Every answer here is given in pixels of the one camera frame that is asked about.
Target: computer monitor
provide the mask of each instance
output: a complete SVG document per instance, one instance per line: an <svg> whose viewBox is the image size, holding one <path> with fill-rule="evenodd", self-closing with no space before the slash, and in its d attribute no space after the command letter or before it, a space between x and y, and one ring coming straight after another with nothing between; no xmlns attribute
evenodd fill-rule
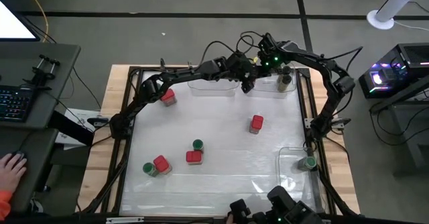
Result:
<svg viewBox="0 0 429 224"><path fill-rule="evenodd" d="M0 1L0 42L34 42L39 41L34 31L20 21L4 3Z"/></svg>

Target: wooden table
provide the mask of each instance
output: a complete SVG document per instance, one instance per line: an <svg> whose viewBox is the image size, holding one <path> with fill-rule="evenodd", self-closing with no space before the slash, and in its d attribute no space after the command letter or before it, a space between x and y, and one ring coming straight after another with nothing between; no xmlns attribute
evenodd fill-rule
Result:
<svg viewBox="0 0 429 224"><path fill-rule="evenodd" d="M148 67L158 67L152 65L144 65ZM103 107L101 109L101 115L107 117L112 116L121 110L123 96L125 92L125 86L127 84L127 75L129 72L130 65L112 65L112 69L107 82L105 98L103 100ZM312 87L314 91L314 98L316 101L316 108L320 111L327 99L326 89L322 83L321 75L310 69ZM309 98L307 91L304 91L304 98L306 105L309 105ZM108 127L104 127L96 132L94 142L99 139L103 139L110 135ZM329 133L328 137L334 141L344 145L343 137ZM80 189L78 198L78 204L85 208L88 204L96 197L100 189L105 184L107 173L109 171L109 164L111 161L112 150L113 150L113 139L105 140L90 151L88 164L86 165L86 171ZM341 195L341 198L348 204L348 206L356 213L359 213L359 206L357 203L355 186L351 176L349 162L345 152L331 141L324 139L324 150L326 154L326 161L328 163L328 170L330 174L330 180L336 191ZM122 156L122 148L119 150L118 158ZM116 197L117 186L114 185L111 192L109 210L113 207L113 203Z"/></svg>

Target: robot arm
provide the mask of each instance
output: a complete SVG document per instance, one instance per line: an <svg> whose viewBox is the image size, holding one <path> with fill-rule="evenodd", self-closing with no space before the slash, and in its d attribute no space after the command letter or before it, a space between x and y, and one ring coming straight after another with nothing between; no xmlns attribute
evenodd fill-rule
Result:
<svg viewBox="0 0 429 224"><path fill-rule="evenodd" d="M330 131L332 115L341 99L355 87L354 80L339 67L334 60L325 59L299 47L291 42L276 42L269 33L262 37L258 44L258 56L261 65L248 60L242 52L234 52L228 59L216 58L203 62L198 67L182 70L163 71L150 76L142 82L138 93L126 109L114 115L110 121L112 137L124 139L129 133L131 120L148 104L155 103L167 92L172 85L191 80L228 79L241 82L241 89L248 93L258 78L271 76L271 73L282 63L299 62L319 71L323 84L327 89L328 101L320 114L311 123L310 137L321 139ZM339 78L332 82L332 72Z"/></svg>
<svg viewBox="0 0 429 224"><path fill-rule="evenodd" d="M296 61L319 71L322 75L328 99L320 114L311 122L310 137L313 139L324 137L330 131L333 114L341 99L355 87L353 78L334 60L325 59L323 55L318 56L299 49L291 41L275 42L269 33L264 35L262 41L259 43L259 47L261 51L258 55L263 62L262 66L270 68L276 62L285 62L287 64L290 61ZM333 72L339 77L334 82L332 82Z"/></svg>

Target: rgb keyboard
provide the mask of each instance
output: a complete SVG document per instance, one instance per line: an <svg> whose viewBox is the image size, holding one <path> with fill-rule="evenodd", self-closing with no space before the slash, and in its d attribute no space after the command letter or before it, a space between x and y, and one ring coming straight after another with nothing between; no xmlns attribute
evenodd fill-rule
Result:
<svg viewBox="0 0 429 224"><path fill-rule="evenodd" d="M24 122L32 105L34 90L0 86L0 121Z"/></svg>

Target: clear plastic bin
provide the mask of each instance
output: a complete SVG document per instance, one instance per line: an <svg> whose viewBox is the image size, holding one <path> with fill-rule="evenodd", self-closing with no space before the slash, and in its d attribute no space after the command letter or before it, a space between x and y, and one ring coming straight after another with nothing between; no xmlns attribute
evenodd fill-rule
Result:
<svg viewBox="0 0 429 224"><path fill-rule="evenodd" d="M192 95L197 97L233 97L239 82L225 79L215 80L193 80L188 82Z"/></svg>
<svg viewBox="0 0 429 224"><path fill-rule="evenodd" d="M284 99L288 96L289 93L296 90L296 77L295 74L291 74L292 82L286 88L286 91L279 92L278 88L278 74L273 74L272 76L260 78L255 81L255 87L247 93L249 97L265 97L265 98L275 98L275 99Z"/></svg>
<svg viewBox="0 0 429 224"><path fill-rule="evenodd" d="M324 201L320 195L318 171L298 169L298 161L308 156L309 148L283 147L277 160L278 184L285 188L295 200L301 200L316 212L324 211Z"/></svg>

